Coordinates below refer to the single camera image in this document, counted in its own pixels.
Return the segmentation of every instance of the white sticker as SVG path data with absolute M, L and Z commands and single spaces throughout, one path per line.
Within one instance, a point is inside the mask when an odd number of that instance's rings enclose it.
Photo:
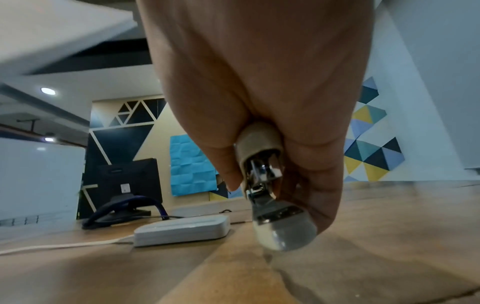
M 122 193 L 130 193 L 130 184 L 122 184 L 120 189 Z

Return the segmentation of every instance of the human hand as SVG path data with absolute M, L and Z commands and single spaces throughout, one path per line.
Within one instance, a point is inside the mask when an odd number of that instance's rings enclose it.
M 370 52 L 372 1 L 137 1 L 171 110 L 228 188 L 243 179 L 239 133 L 269 121 L 288 158 L 280 199 L 307 208 L 319 232 L 328 228 Z

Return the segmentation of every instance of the wooden table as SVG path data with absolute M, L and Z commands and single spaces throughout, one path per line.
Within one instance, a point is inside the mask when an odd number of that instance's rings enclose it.
M 480 303 L 480 182 L 351 183 L 342 200 L 334 225 L 293 252 L 264 250 L 245 223 L 216 241 L 0 256 L 0 303 Z

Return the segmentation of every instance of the table surface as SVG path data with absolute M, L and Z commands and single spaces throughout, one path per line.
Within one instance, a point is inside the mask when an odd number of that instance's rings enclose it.
M 46 233 L 1 249 L 102 240 L 142 223 Z M 215 241 L 0 256 L 0 303 L 479 303 L 480 182 L 345 186 L 337 220 L 292 252 L 251 223 Z

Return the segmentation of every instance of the ceiling light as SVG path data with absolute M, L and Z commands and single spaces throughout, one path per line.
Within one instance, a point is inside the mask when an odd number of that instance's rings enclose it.
M 56 94 L 55 90 L 52 90 L 50 88 L 41 88 L 40 90 L 47 95 L 55 95 Z

